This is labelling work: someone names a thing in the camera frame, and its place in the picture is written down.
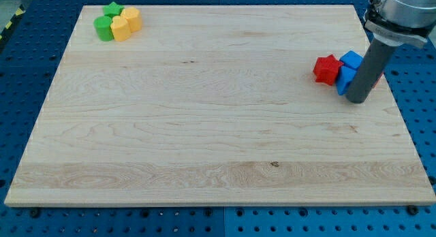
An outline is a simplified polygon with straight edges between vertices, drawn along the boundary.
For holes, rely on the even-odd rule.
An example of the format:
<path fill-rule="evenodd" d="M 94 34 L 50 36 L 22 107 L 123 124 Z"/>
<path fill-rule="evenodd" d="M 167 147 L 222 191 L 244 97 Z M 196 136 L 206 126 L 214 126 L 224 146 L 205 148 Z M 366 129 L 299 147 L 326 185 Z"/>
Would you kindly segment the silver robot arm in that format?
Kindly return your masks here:
<path fill-rule="evenodd" d="M 389 45 L 423 48 L 435 27 L 435 0 L 369 0 L 364 28 Z"/>

